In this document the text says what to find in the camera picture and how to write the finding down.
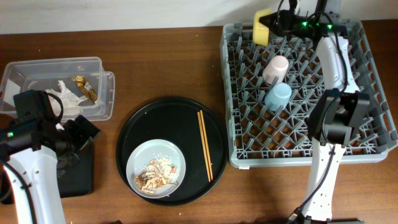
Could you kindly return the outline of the pink cup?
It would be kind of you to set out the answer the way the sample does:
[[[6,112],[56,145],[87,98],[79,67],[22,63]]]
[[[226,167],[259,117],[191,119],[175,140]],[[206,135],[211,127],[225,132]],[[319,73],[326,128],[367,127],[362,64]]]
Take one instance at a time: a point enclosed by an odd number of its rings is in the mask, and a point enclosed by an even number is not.
[[[274,79],[277,78],[277,83],[281,83],[287,73],[289,61],[286,57],[276,55],[265,67],[262,76],[266,83],[272,84]]]

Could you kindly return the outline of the blue cup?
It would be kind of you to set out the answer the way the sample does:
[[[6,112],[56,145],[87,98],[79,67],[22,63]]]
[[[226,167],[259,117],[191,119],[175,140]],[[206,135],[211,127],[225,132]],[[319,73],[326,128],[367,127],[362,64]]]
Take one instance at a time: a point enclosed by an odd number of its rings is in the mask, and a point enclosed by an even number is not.
[[[264,104],[271,111],[285,108],[292,94],[291,87],[286,83],[278,83],[268,92],[264,98]]]

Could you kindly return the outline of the gold foil wrapper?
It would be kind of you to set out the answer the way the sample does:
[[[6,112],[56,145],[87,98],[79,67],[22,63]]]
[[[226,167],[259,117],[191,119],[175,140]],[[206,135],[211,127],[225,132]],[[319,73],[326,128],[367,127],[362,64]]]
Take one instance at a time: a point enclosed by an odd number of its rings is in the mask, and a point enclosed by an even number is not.
[[[93,103],[96,103],[98,99],[97,93],[94,91],[94,88],[87,81],[87,79],[83,76],[77,75],[72,78],[72,80],[76,83],[77,87],[80,91]]]

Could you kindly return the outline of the white napkin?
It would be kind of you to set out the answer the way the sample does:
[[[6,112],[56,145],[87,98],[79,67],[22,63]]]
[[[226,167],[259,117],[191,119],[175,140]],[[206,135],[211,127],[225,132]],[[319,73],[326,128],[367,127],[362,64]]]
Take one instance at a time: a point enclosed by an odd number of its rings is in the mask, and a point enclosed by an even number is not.
[[[63,105],[63,115],[64,116],[74,116],[80,112],[79,104],[86,101],[86,96],[78,97],[76,94],[72,93],[61,80],[58,81],[58,87],[60,91],[55,91],[54,89],[46,89],[46,93],[51,93],[58,98],[60,98]]]

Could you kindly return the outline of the wooden chopstick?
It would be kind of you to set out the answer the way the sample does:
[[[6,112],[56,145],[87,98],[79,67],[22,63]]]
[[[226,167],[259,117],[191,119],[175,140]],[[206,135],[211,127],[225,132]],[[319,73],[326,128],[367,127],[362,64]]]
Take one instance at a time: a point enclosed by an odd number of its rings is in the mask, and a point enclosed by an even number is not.
[[[200,128],[200,136],[201,136],[201,144],[202,144],[202,148],[203,148],[203,157],[205,160],[205,167],[206,167],[206,173],[208,176],[208,182],[211,182],[211,176],[210,176],[210,169],[208,167],[208,159],[207,159],[207,153],[206,153],[206,147],[205,147],[205,140],[204,140],[204,134],[203,134],[203,128],[202,128],[202,123],[201,123],[201,116],[200,116],[200,112],[197,112],[197,117],[198,117],[198,124],[199,124],[199,128]]]
[[[211,176],[211,182],[212,182],[213,181],[213,169],[212,169],[212,163],[211,163],[210,150],[209,150],[209,146],[208,146],[208,138],[207,138],[207,134],[206,134],[205,120],[204,120],[204,115],[203,115],[202,110],[200,110],[200,116],[201,116],[201,123],[202,123],[202,128],[203,128],[205,147],[206,147],[206,153],[207,153],[207,159],[208,159],[208,167],[210,169],[210,176]]]

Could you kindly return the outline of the grey plate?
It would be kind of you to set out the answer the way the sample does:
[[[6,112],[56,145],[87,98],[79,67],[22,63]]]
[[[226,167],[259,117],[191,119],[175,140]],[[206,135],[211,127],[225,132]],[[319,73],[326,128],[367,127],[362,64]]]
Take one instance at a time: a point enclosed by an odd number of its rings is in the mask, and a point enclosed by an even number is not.
[[[134,177],[139,175],[151,160],[161,157],[171,159],[172,164],[177,167],[177,172],[179,174],[177,185],[169,185],[156,190],[154,195],[146,194],[138,189],[134,182]],[[158,199],[169,197],[181,186],[186,174],[186,169],[185,158],[181,150],[175,144],[163,139],[154,139],[142,143],[133,150],[127,161],[126,177],[133,192],[144,198]]]

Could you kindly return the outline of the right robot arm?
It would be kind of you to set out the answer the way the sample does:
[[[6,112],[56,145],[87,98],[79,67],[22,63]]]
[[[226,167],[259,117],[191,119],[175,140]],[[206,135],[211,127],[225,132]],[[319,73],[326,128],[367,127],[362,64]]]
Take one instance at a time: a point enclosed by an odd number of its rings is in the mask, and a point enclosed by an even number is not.
[[[288,217],[288,223],[331,223],[331,203],[343,154],[370,105],[369,95],[360,92],[348,58],[348,29],[327,1],[318,1],[309,16],[296,13],[297,1],[289,9],[257,11],[252,39],[268,45],[270,32],[287,38],[310,39],[322,67],[325,91],[307,119],[307,136],[313,155],[304,201]]]

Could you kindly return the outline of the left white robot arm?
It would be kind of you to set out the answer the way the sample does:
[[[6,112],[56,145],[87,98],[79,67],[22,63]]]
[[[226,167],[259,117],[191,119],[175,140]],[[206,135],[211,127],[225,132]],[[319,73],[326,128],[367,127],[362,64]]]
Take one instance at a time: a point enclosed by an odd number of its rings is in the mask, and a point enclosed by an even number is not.
[[[51,98],[61,101],[40,90],[15,95],[17,118],[1,130],[1,164],[19,223],[65,223],[57,179],[101,132],[82,115],[62,124]]]

